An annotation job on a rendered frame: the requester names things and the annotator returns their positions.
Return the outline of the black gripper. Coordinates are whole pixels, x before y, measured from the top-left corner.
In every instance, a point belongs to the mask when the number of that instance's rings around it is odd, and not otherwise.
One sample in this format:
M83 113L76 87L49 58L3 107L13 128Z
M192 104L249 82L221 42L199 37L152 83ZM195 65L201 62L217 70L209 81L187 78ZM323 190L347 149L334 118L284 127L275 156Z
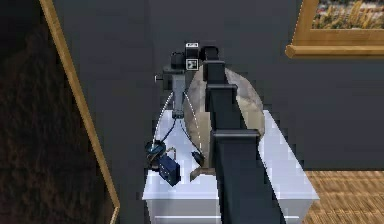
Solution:
M184 118L184 134L194 147L192 157L199 166L203 166L205 156L202 151L202 138L200 125L190 97L185 92L185 54L173 52L170 56L170 64L163 67L160 74L155 76L155 81L163 82L163 89L170 90L155 123L152 139L145 146L148 158L157 158L169 152L166 146L167 139L173 131L176 119Z

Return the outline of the round grey stone ornament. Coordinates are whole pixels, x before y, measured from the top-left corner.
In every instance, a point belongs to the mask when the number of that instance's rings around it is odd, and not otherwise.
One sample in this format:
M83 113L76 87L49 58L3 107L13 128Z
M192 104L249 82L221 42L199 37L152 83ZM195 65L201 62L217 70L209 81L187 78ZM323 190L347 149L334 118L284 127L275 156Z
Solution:
M248 129L257 129L261 136L265 133L265 116L263 112L263 103L258 93L251 83L242 75L225 69L226 77L230 84L236 84L238 87L236 103L242 113L245 125ZM199 175L215 176L215 169L210 168L210 113L205 111L205 89L206 82L203 80L203 67L193 74L192 81L188 87L187 94L190 97L192 105L200 125L202 138L202 151L205 156L203 166L195 168L190 173L190 181L196 179Z

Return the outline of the white cabinet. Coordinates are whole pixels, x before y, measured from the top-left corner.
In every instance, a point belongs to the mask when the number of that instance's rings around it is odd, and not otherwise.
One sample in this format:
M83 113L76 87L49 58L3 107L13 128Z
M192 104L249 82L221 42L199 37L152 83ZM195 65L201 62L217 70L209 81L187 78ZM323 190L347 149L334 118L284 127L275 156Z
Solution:
M287 224L302 224L310 206L318 199L307 175L293 154L269 111L264 112L265 134L259 152ZM157 172L149 171L142 199L146 201L151 224L221 224L216 178L200 175L190 178L198 167L194 150L172 112L163 113L158 137L167 135L165 144L174 147L170 155L181 167L181 181L170 186Z

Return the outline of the wooden framed picture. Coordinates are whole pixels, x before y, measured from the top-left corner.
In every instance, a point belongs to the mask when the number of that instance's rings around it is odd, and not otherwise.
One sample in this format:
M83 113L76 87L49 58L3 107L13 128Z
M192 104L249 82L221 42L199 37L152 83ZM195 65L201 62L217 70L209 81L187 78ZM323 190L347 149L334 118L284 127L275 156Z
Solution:
M292 41L285 48L289 58L384 58L384 29L313 29L318 3L302 0Z

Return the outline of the wooden door frame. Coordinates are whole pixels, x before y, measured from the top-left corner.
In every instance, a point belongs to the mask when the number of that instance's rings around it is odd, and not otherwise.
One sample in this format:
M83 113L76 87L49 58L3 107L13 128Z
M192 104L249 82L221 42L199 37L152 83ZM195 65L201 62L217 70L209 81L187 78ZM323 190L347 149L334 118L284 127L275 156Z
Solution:
M77 76L71 53L67 46L67 42L61 27L61 23L59 21L59 17L57 15L53 0L39 0L39 2L43 10L45 20L50 29L50 33L53 38L60 61L66 73L69 85L75 98L75 102L77 104L84 126L86 128L89 140L93 148L93 152L95 154L104 182L108 189L109 196L114 206L114 210L109 224L116 224L116 220L120 211L120 201L107 162L105 160L105 156L91 114L89 112L89 108L84 97L79 78Z

